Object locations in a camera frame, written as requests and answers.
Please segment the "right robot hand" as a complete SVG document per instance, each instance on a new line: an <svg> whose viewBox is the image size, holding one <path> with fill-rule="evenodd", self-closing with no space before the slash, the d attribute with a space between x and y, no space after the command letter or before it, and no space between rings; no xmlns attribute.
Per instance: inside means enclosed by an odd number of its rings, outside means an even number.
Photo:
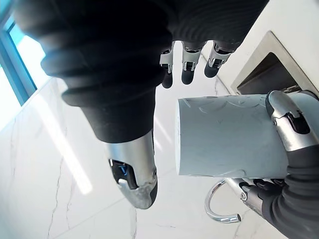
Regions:
<svg viewBox="0 0 319 239"><path fill-rule="evenodd" d="M156 87L160 55L175 40L243 42L265 0L17 0L16 24L45 52L44 72L62 79L62 98L79 107L110 152L123 195L136 208L156 199Z"/></svg>

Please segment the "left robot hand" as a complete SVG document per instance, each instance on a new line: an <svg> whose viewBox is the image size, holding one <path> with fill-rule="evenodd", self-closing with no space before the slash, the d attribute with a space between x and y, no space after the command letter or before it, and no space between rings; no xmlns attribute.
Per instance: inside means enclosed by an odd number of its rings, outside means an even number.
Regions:
<svg viewBox="0 0 319 239"><path fill-rule="evenodd" d="M266 96L266 110L288 158L281 184L255 179L245 184L246 205L289 239L319 237L319 136L284 92Z"/></svg>

